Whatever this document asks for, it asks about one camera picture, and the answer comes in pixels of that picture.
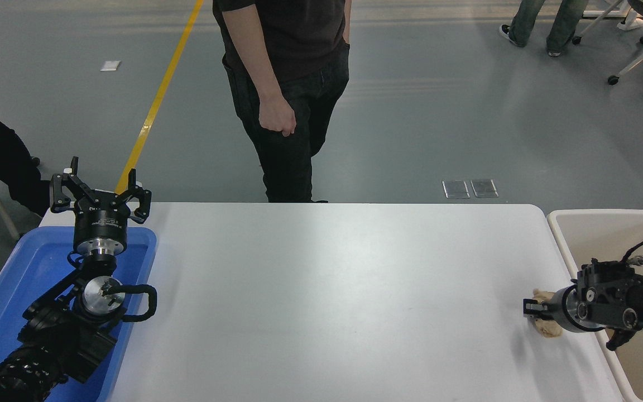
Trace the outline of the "standing person's right hand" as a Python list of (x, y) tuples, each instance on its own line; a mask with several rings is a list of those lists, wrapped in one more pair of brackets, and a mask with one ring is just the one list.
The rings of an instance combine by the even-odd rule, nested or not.
[(281, 93), (261, 95), (258, 116), (263, 129), (279, 132), (284, 137), (293, 135), (296, 130), (295, 112)]

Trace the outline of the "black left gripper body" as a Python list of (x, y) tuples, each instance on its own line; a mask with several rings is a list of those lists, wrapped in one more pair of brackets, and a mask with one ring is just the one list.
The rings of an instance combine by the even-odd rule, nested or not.
[(96, 193), (96, 205), (88, 198), (80, 198), (74, 203), (75, 226), (74, 242), (84, 243), (95, 238), (127, 242), (127, 221), (130, 209), (126, 204), (112, 206), (115, 193)]

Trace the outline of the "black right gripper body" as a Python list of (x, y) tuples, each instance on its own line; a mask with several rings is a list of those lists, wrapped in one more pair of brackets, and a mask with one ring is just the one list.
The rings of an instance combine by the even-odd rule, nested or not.
[(549, 301), (546, 301), (546, 312), (549, 317), (561, 326), (561, 328), (570, 332), (572, 331), (572, 325), (568, 321), (565, 301), (567, 299), (567, 295), (571, 292), (572, 288), (570, 286), (562, 288), (557, 290), (554, 295), (551, 296)]

